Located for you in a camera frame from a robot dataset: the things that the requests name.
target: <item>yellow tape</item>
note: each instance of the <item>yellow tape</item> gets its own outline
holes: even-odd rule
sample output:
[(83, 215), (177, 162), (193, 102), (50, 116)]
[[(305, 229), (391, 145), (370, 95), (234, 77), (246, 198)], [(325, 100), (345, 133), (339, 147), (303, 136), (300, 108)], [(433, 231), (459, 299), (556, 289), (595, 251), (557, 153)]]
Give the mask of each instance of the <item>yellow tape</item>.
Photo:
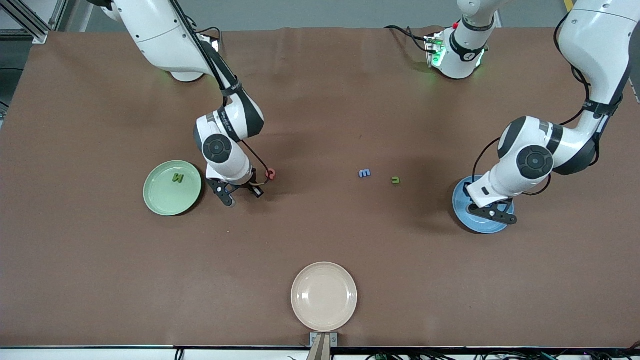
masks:
[(573, 9), (573, 0), (564, 0), (564, 6), (566, 7), (566, 11), (570, 12)]

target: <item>plate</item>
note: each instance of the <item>plate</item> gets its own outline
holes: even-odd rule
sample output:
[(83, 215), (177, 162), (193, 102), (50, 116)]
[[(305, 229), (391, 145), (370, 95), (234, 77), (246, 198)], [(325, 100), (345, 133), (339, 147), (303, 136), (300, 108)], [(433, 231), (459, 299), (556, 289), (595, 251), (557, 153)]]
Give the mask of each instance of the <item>plate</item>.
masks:
[(305, 326), (319, 332), (346, 324), (357, 302), (356, 283), (347, 270), (334, 263), (307, 266), (291, 287), (293, 312)]
[(151, 171), (142, 194), (151, 211), (170, 217), (193, 206), (201, 189), (202, 176), (198, 169), (186, 161), (172, 160)]
[[(505, 230), (508, 226), (507, 224), (477, 217), (467, 211), (467, 207), (473, 204), (473, 200), (465, 193), (465, 183), (471, 183), (472, 179), (472, 176), (462, 179), (453, 190), (453, 211), (456, 213), (456, 216), (464, 226), (480, 234), (495, 234)], [(498, 205), (498, 209), (505, 211), (507, 206)], [(513, 215), (514, 213), (515, 207), (512, 203), (511, 207), (507, 210), (507, 214)]]

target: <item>black strap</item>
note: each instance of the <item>black strap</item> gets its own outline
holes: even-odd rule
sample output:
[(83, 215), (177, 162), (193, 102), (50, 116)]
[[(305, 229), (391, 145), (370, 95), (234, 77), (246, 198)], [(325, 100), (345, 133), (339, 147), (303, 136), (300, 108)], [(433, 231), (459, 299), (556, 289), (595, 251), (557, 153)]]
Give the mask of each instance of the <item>black strap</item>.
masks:
[(451, 36), (449, 37), (449, 43), (451, 43), (451, 49), (456, 54), (458, 54), (460, 56), (460, 60), (464, 62), (474, 61), (475, 58), (478, 55), (480, 55), (480, 53), (484, 50), (484, 47), (486, 46), (486, 43), (484, 43), (484, 45), (479, 49), (476, 49), (476, 50), (467, 49), (466, 47), (463, 47), (456, 41), (455, 34), (456, 34), (455, 31), (451, 33)]
[(549, 150), (551, 154), (555, 154), (556, 150), (558, 150), (563, 133), (564, 128), (562, 126), (553, 124), (553, 129), (551, 130), (551, 139), (549, 139), (549, 143), (547, 144), (547, 150)]
[(238, 134), (236, 134), (236, 130), (234, 129), (233, 125), (231, 125), (231, 121), (229, 121), (229, 115), (227, 115), (227, 111), (225, 110), (224, 105), (220, 106), (220, 109), (218, 109), (218, 116), (220, 116), (220, 122), (225, 128), (227, 136), (229, 136), (231, 140), (239, 142), (240, 138), (238, 137)]
[(620, 96), (618, 101), (616, 101), (616, 103), (612, 105), (602, 104), (601, 102), (587, 100), (582, 105), (582, 109), (586, 111), (590, 111), (595, 115), (611, 117), (613, 116), (613, 114), (616, 113), (616, 110), (618, 109), (618, 106), (620, 105), (621, 102), (622, 102), (622, 96)]
[(473, 26), (471, 24), (469, 24), (467, 22), (467, 20), (465, 19), (465, 17), (462, 17), (462, 24), (465, 26), (465, 28), (471, 30), (471, 31), (487, 31), (489, 29), (491, 29), (491, 27), (493, 26), (493, 22), (495, 20), (495, 16), (491, 17), (491, 24), (487, 25), (487, 26)]
[(231, 84), (229, 88), (220, 90), (220, 92), (222, 93), (222, 96), (224, 97), (230, 97), (231, 95), (237, 94), (240, 91), (242, 91), (242, 83), (240, 82), (240, 80), (238, 80), (237, 76), (236, 76), (236, 82)]

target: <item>green plate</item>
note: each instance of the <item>green plate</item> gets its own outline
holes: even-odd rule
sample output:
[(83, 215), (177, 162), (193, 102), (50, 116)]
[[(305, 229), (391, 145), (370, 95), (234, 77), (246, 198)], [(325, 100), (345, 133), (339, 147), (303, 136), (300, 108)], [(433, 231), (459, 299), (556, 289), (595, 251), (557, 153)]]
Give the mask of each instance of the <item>green plate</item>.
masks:
[(172, 160), (151, 171), (142, 194), (151, 211), (170, 217), (187, 211), (198, 200), (201, 189), (198, 169), (186, 161)]

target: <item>robotic arm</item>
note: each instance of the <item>robotic arm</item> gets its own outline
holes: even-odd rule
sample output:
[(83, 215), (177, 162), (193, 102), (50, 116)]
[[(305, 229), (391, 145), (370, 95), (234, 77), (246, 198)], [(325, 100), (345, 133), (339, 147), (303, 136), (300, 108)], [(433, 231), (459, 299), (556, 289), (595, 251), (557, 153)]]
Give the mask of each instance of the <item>robotic arm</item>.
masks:
[(230, 193), (243, 187), (256, 197), (256, 171), (237, 144), (258, 135), (264, 116), (244, 90), (210, 39), (196, 34), (176, 0), (89, 0), (110, 18), (122, 21), (131, 38), (155, 67), (183, 82), (203, 74), (216, 78), (223, 105), (200, 117), (193, 131), (195, 142), (207, 161), (207, 183), (227, 206), (235, 204)]
[(493, 14), (510, 0), (458, 0), (462, 19), (426, 40), (427, 62), (452, 79), (464, 79), (480, 66), (486, 41), (495, 29)]
[[(639, 20), (640, 6), (632, 1), (576, 2), (560, 32), (559, 48), (591, 82), (579, 123), (574, 129), (534, 117), (510, 123), (498, 144), (500, 162), (475, 182), (468, 181), (471, 177), (463, 180), (466, 184), (459, 184), (454, 194), (456, 214), (465, 225), (480, 233), (500, 231), (516, 222), (513, 197), (540, 184), (551, 171), (570, 175), (592, 164), (606, 124), (622, 100), (629, 40)], [(468, 199), (464, 212), (460, 189)]]

